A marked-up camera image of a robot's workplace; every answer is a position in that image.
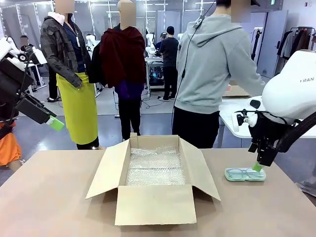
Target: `orange fabric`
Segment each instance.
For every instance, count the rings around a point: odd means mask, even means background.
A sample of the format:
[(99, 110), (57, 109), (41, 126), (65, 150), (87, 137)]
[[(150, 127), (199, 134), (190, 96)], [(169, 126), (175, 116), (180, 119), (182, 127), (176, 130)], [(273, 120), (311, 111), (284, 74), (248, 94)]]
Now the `orange fabric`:
[(0, 165), (7, 165), (12, 161), (20, 159), (21, 148), (16, 141), (13, 133), (7, 134), (0, 140)]

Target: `open cardboard box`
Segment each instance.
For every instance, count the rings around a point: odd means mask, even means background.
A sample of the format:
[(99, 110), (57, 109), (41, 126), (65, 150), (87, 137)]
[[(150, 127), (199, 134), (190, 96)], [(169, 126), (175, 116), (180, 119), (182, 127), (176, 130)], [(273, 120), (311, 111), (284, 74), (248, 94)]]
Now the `open cardboard box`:
[(229, 82), (227, 90), (223, 97), (249, 97), (249, 94), (242, 89), (234, 80)]
[[(126, 186), (130, 149), (154, 150), (173, 145), (179, 149), (184, 185)], [(192, 187), (220, 200), (202, 152), (179, 138), (135, 136), (106, 149), (86, 199), (118, 189), (115, 225), (166, 225), (196, 223)]]

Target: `black cap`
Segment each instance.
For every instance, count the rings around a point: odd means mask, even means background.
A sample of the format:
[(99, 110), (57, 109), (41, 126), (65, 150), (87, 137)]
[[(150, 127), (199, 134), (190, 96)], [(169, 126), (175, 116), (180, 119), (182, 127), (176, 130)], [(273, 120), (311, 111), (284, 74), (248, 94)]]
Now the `black cap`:
[(173, 28), (173, 26), (168, 26), (167, 33), (170, 34), (170, 35), (174, 35), (174, 28)]
[(256, 0), (251, 0), (251, 5), (260, 6), (260, 4)]

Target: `person's hand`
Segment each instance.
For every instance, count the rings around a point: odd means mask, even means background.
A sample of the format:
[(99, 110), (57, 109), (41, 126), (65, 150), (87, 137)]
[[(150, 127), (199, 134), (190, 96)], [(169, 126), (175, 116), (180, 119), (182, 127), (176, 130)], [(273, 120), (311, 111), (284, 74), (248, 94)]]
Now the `person's hand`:
[(81, 82), (77, 88), (78, 88), (78, 90), (80, 90), (82, 87), (83, 87), (83, 82)]

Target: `red jacket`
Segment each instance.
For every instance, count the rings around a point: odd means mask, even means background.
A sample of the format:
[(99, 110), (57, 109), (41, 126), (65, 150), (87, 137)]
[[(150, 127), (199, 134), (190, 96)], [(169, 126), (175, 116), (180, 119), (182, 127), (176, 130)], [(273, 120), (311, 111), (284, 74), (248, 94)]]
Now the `red jacket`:
[(145, 83), (145, 41), (134, 27), (108, 29), (101, 38), (100, 58), (109, 88), (122, 80)]

